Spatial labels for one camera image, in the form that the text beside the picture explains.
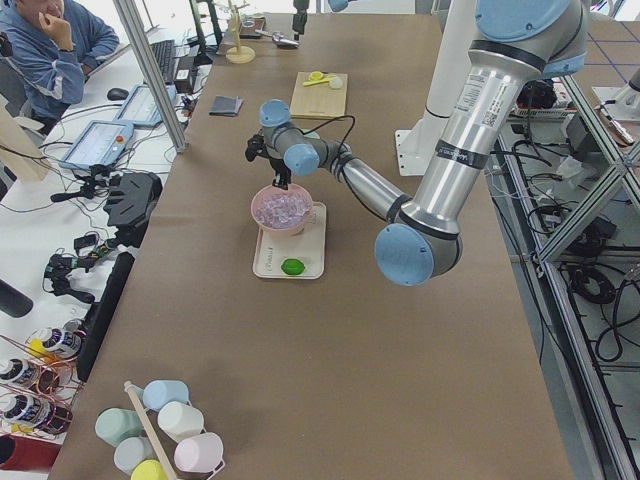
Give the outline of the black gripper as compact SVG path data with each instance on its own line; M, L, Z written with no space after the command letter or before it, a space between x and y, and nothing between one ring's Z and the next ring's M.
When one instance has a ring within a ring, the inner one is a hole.
M268 160L274 171L272 185L281 190L289 189L291 170L285 165L282 158L277 158L269 152L263 134L256 133L247 140L244 155L248 162L253 162L256 158Z

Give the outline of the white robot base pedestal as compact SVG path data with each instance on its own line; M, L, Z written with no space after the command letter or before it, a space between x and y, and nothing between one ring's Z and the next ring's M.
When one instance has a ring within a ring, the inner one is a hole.
M402 176L425 173L453 113L470 71L468 49L477 33L475 10L474 1L452 0L449 4L424 114L412 129L395 132L396 157Z

